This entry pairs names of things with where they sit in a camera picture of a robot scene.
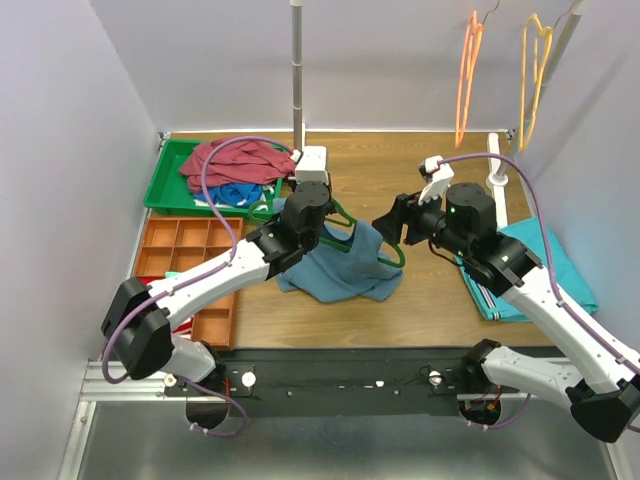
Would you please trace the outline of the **green clothes hanger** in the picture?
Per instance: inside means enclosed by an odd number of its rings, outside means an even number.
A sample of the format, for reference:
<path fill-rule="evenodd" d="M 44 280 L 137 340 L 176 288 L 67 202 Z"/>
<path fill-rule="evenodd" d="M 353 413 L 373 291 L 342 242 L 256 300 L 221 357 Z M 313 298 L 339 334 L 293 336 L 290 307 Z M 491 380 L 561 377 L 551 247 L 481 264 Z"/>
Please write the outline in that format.
<path fill-rule="evenodd" d="M 357 220 L 349 213 L 347 213 L 337 200 L 334 201 L 334 205 L 336 207 L 336 214 L 341 217 L 341 220 L 328 219 L 328 222 L 343 227 L 355 227 L 357 224 Z M 248 207 L 248 217 L 254 222 L 266 223 L 270 218 L 267 210 L 271 209 L 273 206 L 274 204 L 272 200 L 258 200 Z M 320 243 L 344 253 L 350 251 L 350 248 L 344 242 L 338 241 L 334 237 L 329 238 L 328 236 L 321 236 Z M 391 248 L 396 252 L 398 256 L 397 261 L 393 261 L 390 258 L 381 256 L 377 257 L 377 261 L 392 268 L 403 268 L 406 265 L 406 257 L 404 255 L 404 252 L 398 245 L 392 245 Z"/>

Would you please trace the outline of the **blue tank top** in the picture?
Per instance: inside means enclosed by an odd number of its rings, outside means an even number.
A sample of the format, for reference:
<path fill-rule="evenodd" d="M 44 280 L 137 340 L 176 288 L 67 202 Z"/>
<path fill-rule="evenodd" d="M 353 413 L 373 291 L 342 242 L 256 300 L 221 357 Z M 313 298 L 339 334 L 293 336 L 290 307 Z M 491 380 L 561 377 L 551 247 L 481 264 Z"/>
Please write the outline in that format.
<path fill-rule="evenodd" d="M 370 224 L 359 221 L 351 233 L 327 225 L 323 237 L 348 248 L 323 242 L 302 260 L 276 277 L 281 291 L 301 290 L 324 304 L 355 297 L 378 302 L 391 296 L 403 280 L 400 268 L 381 263 L 383 237 Z"/>

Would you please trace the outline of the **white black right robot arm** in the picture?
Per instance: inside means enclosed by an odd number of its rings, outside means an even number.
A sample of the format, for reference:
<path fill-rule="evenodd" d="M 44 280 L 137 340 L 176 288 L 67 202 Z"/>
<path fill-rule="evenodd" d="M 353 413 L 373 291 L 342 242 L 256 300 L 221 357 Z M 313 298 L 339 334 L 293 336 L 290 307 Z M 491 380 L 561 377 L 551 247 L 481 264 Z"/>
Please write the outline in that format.
<path fill-rule="evenodd" d="M 374 220 L 391 245 L 425 241 L 456 255 L 463 270 L 535 323 L 570 360 L 561 366 L 485 339 L 462 357 L 466 392 L 510 387 L 570 412 L 594 438 L 616 442 L 639 414 L 639 354 L 605 333 L 579 304 L 552 286 L 549 262 L 497 228 L 495 202 L 473 183 L 443 198 L 400 194 Z"/>

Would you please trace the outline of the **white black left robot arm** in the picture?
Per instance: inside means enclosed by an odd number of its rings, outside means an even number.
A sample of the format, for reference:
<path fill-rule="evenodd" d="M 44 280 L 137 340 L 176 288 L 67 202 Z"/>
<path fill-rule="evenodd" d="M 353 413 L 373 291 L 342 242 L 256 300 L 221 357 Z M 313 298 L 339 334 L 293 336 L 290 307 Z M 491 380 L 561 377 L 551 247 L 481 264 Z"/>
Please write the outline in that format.
<path fill-rule="evenodd" d="M 102 324 L 103 359 L 116 357 L 132 380 L 163 372 L 186 379 L 201 395 L 214 393 L 222 372 L 212 347 L 181 337 L 176 328 L 217 300 L 299 263 L 318 245 L 334 210 L 327 185 L 302 182 L 269 221 L 213 259 L 148 285 L 124 281 Z"/>

